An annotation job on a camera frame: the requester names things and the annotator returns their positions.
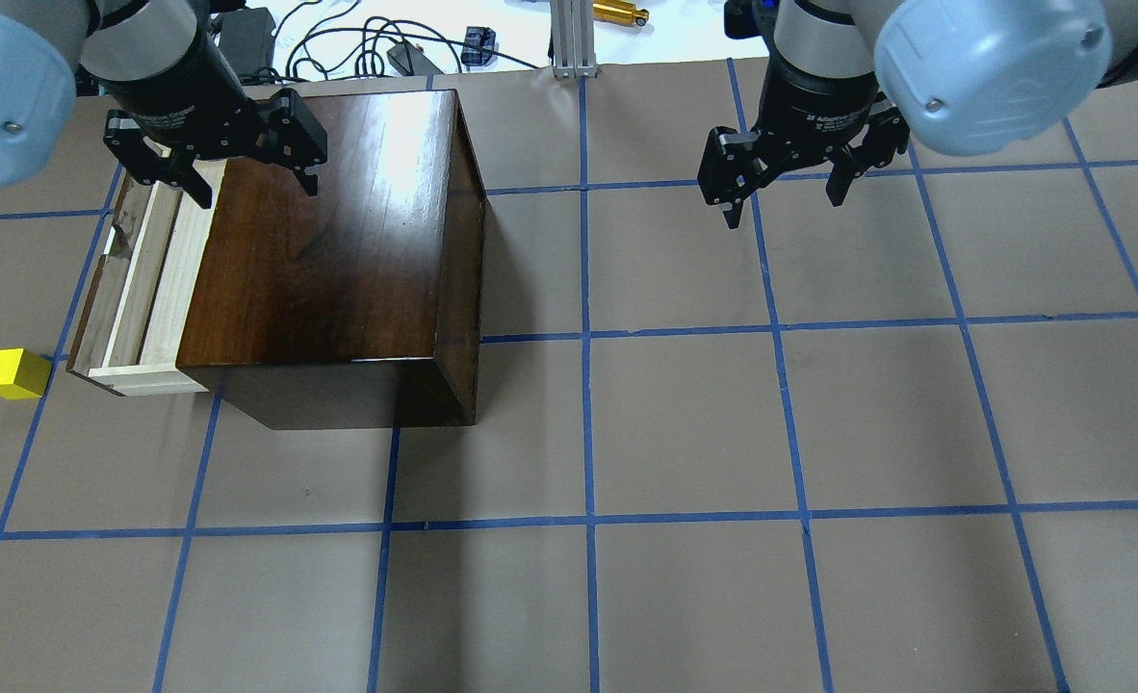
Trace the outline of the yellow metal tool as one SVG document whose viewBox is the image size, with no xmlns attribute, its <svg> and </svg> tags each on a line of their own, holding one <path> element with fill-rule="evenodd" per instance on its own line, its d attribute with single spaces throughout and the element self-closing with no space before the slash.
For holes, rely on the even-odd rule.
<svg viewBox="0 0 1138 693">
<path fill-rule="evenodd" d="M 592 13 L 596 20 L 622 27 L 644 27 L 650 19 L 648 9 L 640 8 L 634 1 L 625 0 L 592 1 Z"/>
</svg>

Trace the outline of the light wooden drawer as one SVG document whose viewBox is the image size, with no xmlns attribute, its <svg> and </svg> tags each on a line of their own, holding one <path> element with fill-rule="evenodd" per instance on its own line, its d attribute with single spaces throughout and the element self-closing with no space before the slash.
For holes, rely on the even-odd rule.
<svg viewBox="0 0 1138 693">
<path fill-rule="evenodd" d="M 173 185 L 124 178 L 65 372 L 125 398 L 205 390 L 176 358 L 215 215 Z"/>
</svg>

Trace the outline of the dark wooden drawer box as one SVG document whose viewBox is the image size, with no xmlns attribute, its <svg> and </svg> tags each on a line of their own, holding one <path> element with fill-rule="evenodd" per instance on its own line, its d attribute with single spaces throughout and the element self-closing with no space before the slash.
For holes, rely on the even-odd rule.
<svg viewBox="0 0 1138 693">
<path fill-rule="evenodd" d="M 488 197 L 457 91 L 310 107 L 318 193 L 226 163 L 174 365 L 274 430 L 473 424 Z"/>
</svg>

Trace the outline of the black power brick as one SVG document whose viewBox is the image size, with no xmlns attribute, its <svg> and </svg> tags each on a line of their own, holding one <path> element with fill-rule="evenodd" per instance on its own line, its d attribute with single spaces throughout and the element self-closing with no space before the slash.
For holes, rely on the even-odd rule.
<svg viewBox="0 0 1138 693">
<path fill-rule="evenodd" d="M 218 49 L 236 75 L 255 75 L 272 66 L 277 28 L 267 8 L 244 8 L 236 13 L 218 13 Z"/>
</svg>

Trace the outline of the yellow wooden block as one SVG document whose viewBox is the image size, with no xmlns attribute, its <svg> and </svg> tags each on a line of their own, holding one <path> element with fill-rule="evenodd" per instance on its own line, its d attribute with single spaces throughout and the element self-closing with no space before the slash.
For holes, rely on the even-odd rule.
<svg viewBox="0 0 1138 693">
<path fill-rule="evenodd" d="M 0 398 L 5 401 L 40 399 L 48 391 L 53 364 L 36 352 L 0 349 Z"/>
</svg>

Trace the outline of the aluminium frame post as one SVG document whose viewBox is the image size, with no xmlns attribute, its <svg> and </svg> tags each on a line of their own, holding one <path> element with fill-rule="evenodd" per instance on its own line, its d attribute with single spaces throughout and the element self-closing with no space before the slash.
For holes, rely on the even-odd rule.
<svg viewBox="0 0 1138 693">
<path fill-rule="evenodd" d="M 553 76 L 558 80 L 595 79 L 594 3 L 553 0 L 550 13 Z"/>
</svg>

